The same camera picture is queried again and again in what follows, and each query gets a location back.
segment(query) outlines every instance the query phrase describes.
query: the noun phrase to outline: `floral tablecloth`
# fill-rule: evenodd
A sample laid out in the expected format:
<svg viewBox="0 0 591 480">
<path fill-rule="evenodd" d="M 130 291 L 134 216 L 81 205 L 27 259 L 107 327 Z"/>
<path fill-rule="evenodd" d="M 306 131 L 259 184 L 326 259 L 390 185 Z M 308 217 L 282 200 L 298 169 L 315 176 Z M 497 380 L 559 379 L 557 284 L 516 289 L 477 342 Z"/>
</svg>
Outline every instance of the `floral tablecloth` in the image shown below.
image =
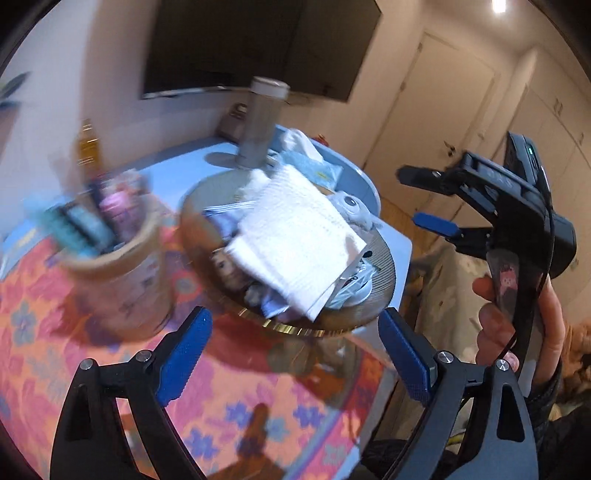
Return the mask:
<svg viewBox="0 0 591 480">
<path fill-rule="evenodd" d="M 368 353 L 347 345 L 343 368 L 316 365 L 300 378 L 275 362 L 284 337 L 226 313 L 205 295 L 171 218 L 162 235 L 176 306 L 148 342 L 123 343 L 101 327 L 41 241 L 0 283 L 0 420 L 27 461 L 49 477 L 61 405 L 82 359 L 125 362 L 154 349 L 195 305 L 209 308 L 214 330 L 183 395 L 168 415 L 195 461 L 215 480 L 329 480 L 356 447 L 384 374 Z M 156 477 L 129 405 L 124 428 L 140 470 Z"/>
</svg>

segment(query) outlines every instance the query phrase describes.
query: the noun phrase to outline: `yellow liquid bottle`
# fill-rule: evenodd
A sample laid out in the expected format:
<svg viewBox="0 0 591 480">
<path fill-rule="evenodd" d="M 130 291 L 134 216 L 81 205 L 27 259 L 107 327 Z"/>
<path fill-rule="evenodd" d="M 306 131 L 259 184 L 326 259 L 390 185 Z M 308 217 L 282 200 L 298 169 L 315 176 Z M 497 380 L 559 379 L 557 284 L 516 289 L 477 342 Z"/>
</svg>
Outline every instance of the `yellow liquid bottle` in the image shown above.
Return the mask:
<svg viewBox="0 0 591 480">
<path fill-rule="evenodd" d="M 78 137 L 78 165 L 82 168 L 86 181 L 104 173 L 99 140 L 89 119 L 84 120 Z"/>
</svg>

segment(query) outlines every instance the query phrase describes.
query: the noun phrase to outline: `metal screw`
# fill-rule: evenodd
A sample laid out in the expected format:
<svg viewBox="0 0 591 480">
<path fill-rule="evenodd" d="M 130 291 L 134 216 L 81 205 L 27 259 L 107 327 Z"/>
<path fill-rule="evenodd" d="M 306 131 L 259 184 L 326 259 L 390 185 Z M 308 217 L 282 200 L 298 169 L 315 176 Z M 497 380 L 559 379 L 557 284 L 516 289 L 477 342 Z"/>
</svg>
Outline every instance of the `metal screw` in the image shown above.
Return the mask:
<svg viewBox="0 0 591 480">
<path fill-rule="evenodd" d="M 503 360 L 502 358 L 499 358 L 495 362 L 495 365 L 499 370 L 503 370 L 503 372 L 506 372 L 507 370 L 509 370 L 511 368 L 511 366 L 509 365 L 509 362 L 507 360 Z"/>
<path fill-rule="evenodd" d="M 439 352 L 437 354 L 437 359 L 442 363 L 442 364 L 450 364 L 453 362 L 453 354 L 450 352 Z"/>
<path fill-rule="evenodd" d="M 152 352 L 150 350 L 140 350 L 135 354 L 135 359 L 138 362 L 147 362 L 150 358 L 152 358 Z"/>
<path fill-rule="evenodd" d="M 80 362 L 80 369 L 81 370 L 88 370 L 90 367 L 92 367 L 93 361 L 92 358 L 86 358 L 84 360 L 82 360 L 82 362 Z"/>
</svg>

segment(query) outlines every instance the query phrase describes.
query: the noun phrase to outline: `white bottle lid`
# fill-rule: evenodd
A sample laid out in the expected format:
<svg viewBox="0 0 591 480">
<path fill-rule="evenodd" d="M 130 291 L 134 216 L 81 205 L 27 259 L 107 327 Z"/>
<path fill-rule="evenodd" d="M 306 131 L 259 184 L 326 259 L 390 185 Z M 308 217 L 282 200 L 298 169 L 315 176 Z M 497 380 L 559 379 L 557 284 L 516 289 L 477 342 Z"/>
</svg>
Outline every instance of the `white bottle lid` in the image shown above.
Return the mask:
<svg viewBox="0 0 591 480">
<path fill-rule="evenodd" d="M 265 77 L 254 77 L 251 83 L 251 92 L 257 95 L 285 100 L 290 92 L 290 86 L 279 80 L 268 79 Z"/>
</svg>

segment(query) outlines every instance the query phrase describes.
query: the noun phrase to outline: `black tv screen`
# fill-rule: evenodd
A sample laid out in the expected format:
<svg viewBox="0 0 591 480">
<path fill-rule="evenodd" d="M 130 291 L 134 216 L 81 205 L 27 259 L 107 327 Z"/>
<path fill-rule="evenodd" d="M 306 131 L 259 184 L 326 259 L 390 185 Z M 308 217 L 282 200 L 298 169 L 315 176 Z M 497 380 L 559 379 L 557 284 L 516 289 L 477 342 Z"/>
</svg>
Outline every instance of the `black tv screen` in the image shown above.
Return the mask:
<svg viewBox="0 0 591 480">
<path fill-rule="evenodd" d="M 347 101 L 380 16 L 375 0 L 162 0 L 144 98 L 263 76 Z"/>
</svg>

